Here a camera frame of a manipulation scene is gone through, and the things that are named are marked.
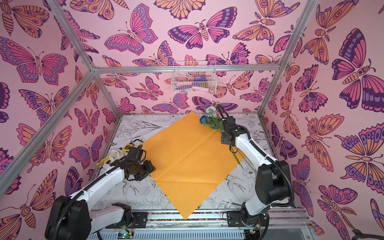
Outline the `white fake flower stem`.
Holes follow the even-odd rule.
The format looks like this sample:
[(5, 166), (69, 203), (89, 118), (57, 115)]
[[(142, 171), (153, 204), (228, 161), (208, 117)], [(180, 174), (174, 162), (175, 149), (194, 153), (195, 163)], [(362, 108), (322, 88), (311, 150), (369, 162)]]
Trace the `white fake flower stem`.
[(210, 106), (205, 109), (205, 115), (207, 116), (205, 126), (210, 127), (218, 132), (222, 133), (224, 131), (223, 120), (218, 116), (217, 109), (213, 106)]

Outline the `pink fake rose stem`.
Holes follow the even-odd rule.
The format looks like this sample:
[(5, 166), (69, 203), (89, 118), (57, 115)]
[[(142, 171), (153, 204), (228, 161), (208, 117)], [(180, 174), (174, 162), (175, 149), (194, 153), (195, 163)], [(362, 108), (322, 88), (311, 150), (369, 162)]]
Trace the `pink fake rose stem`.
[(230, 152), (233, 154), (237, 164), (243, 168), (241, 162), (245, 158), (245, 155), (241, 152), (241, 150), (239, 150), (237, 147), (230, 146)]

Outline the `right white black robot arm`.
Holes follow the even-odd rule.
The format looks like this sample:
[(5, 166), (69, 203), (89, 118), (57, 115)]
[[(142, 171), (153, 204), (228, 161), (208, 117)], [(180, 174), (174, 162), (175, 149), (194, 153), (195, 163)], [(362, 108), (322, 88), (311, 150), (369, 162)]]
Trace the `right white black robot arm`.
[(271, 208), (288, 208), (295, 203), (290, 167), (269, 155), (252, 138), (246, 127), (233, 117), (223, 119), (222, 144), (245, 154), (256, 170), (255, 194), (242, 204), (241, 218), (246, 226), (255, 226)]

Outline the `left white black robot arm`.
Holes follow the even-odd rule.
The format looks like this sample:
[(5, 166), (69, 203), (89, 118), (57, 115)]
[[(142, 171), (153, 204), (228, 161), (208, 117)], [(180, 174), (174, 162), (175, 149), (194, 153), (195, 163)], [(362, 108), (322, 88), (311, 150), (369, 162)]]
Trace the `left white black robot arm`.
[(141, 181), (155, 171), (146, 159), (143, 145), (130, 147), (128, 153), (112, 162), (107, 170), (87, 186), (70, 196), (58, 197), (51, 208), (45, 238), (47, 240), (86, 240), (89, 235), (105, 227), (133, 224), (132, 208), (114, 203), (106, 210), (93, 207), (115, 185), (127, 181)]

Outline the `blue fake flower stem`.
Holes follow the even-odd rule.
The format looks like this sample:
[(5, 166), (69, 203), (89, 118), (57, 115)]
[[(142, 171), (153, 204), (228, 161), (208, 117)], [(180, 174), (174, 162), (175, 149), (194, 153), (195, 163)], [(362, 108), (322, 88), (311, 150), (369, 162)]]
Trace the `blue fake flower stem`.
[(200, 118), (200, 123), (202, 124), (202, 125), (205, 125), (206, 124), (206, 120), (207, 120), (207, 116), (202, 116), (201, 118)]

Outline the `orange wrapping paper sheet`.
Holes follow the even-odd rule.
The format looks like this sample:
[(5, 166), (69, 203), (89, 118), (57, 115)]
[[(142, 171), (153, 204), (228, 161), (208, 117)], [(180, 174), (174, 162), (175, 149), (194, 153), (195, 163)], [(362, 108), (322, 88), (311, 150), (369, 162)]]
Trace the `orange wrapping paper sheet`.
[(221, 137), (191, 112), (143, 143), (151, 177), (184, 219), (238, 166)]

